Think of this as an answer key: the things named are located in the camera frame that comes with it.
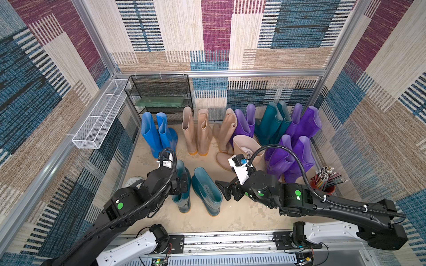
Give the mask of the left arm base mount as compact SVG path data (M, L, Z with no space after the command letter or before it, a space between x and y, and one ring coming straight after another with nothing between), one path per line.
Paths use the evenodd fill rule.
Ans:
M154 236L156 244L151 254L182 254L184 252L185 236L170 235L161 224L149 227L149 232Z

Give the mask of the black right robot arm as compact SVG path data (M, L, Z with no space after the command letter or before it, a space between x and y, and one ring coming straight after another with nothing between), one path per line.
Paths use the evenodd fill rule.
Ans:
M288 152L301 170L304 184L282 183L265 171L257 170L254 156L269 148ZM355 238L370 247L381 250L399 250L408 240L404 227L393 219L405 219L393 201L383 199L377 203L363 203L328 195L314 189L306 176L301 160L289 148L270 144L257 149L254 156L242 154L231 158L231 166L237 176L230 182L216 181L226 200L241 200L247 196L270 209L278 209L280 215L290 217L321 216L346 222L355 230Z

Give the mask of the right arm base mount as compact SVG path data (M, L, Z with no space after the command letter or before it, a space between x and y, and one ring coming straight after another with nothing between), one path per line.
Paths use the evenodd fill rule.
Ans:
M307 239L305 226L305 222L295 222L291 231L274 232L272 241L277 250L321 249L322 244L315 244Z

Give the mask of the blue boot from pile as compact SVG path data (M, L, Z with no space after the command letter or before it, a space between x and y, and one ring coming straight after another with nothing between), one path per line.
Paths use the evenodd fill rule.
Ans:
M168 125L168 119L165 113L157 113L156 114L157 122L158 122L158 133L160 136L160 141L162 143L162 147L171 148L172 150L176 150L178 135L173 128L170 128Z

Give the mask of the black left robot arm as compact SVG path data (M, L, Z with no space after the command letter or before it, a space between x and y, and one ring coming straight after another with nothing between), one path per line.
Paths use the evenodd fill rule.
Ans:
M176 152L166 148L159 154L159 167L147 178L120 188L104 205L94 225L69 250L45 266L97 266L97 258L121 233L136 221L152 218L170 195L187 191L180 180Z

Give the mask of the beige boot front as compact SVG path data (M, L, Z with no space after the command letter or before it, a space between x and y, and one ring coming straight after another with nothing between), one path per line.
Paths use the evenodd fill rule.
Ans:
M197 149L200 156L209 152L213 132L209 124L209 111L200 109L197 115Z

